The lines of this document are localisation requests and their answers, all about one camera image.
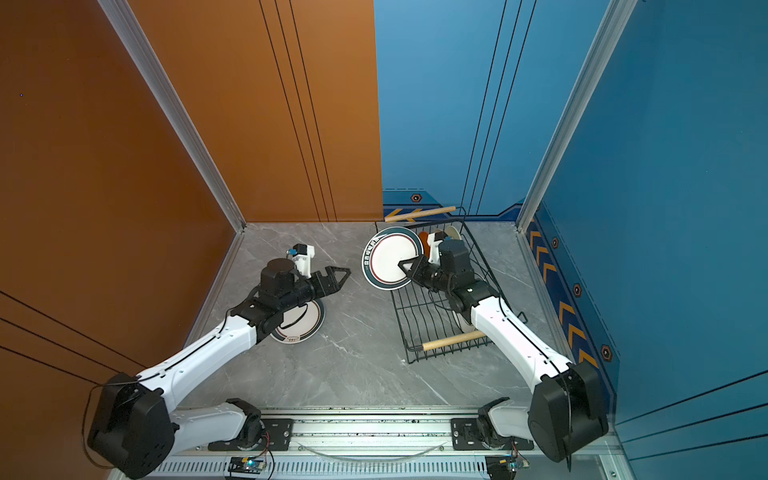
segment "blue wall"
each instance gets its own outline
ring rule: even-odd
[[[766,437],[698,447],[768,435],[768,408],[707,420],[768,402],[768,375],[667,406],[768,369],[767,18],[757,0],[638,2],[545,195],[621,358],[640,480],[766,478]]]
[[[538,0],[534,10],[534,0],[508,0],[499,30],[502,0],[376,0],[384,188],[426,190],[443,205],[459,205],[468,180],[464,206],[469,208],[472,201],[472,214],[478,206],[480,214],[499,214],[519,202],[607,4]],[[486,84],[488,97],[468,179]]]

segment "wooden handle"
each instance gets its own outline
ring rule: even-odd
[[[427,342],[424,345],[424,351],[438,349],[441,346],[455,345],[456,343],[468,342],[469,340],[481,339],[485,334],[480,330],[475,330],[470,333],[462,333],[461,335],[450,336],[447,339],[435,340],[434,342]]]
[[[399,222],[400,220],[408,220],[409,218],[429,217],[430,215],[447,214],[448,212],[455,211],[456,207],[443,207],[433,208],[431,210],[421,210],[418,212],[411,212],[410,214],[395,215],[393,217],[384,217],[386,223]]]

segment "orange wall panel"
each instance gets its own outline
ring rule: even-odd
[[[4,478],[103,478],[88,389],[182,347],[234,232],[95,0],[0,3],[0,87],[0,291],[60,322],[0,295]]]
[[[372,1],[129,3],[246,220],[381,217]]]

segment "yellow chevron stripe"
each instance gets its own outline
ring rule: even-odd
[[[563,324],[563,310],[566,310],[576,315],[576,312],[574,311],[574,307],[568,305],[567,303],[560,302],[560,324],[561,325]]]
[[[533,250],[533,238],[534,237],[541,237],[541,233],[539,233],[539,232],[531,232],[531,250]]]
[[[539,265],[542,253],[549,253],[549,250],[544,247],[536,247],[536,265]]]
[[[587,360],[589,363],[591,363],[591,364],[592,364],[592,366],[593,366],[594,368],[596,368],[596,369],[599,369],[599,368],[600,368],[600,367],[598,366],[598,362],[597,362],[595,359],[593,359],[593,358],[590,356],[590,354],[589,354],[589,353],[586,353],[584,350],[579,350],[579,351],[578,351],[578,362],[579,362],[579,363],[581,363],[581,362],[583,362],[584,360]]]
[[[573,326],[573,324],[568,325],[568,345],[573,348],[574,347],[574,333],[576,335],[579,335],[583,339],[587,339],[586,336],[584,336],[584,332]]]
[[[424,209],[423,209],[423,208],[417,208],[416,210],[414,210],[414,211],[413,211],[413,212],[411,212],[411,213],[412,213],[412,214],[415,214],[416,212],[420,212],[420,211],[422,211],[422,210],[424,210]],[[409,219],[408,219],[408,221],[409,221],[409,222],[415,222],[416,220],[413,220],[412,218],[409,218]]]
[[[547,284],[547,270],[552,270],[553,272],[558,271],[558,269],[554,268],[554,265],[551,263],[544,262],[544,285]]]

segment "gray marble surface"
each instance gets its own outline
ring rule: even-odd
[[[552,330],[509,223],[470,223],[513,309],[550,343]],[[305,342],[265,339],[201,383],[182,406],[212,406],[240,397],[260,408],[309,406],[456,406],[477,408],[501,396],[528,406],[531,393],[494,345],[408,364],[389,292],[362,277],[362,249],[374,223],[252,223],[207,322],[205,332],[259,281],[268,260],[295,243],[316,248],[313,270],[346,266],[343,290],[323,299],[326,319]]]

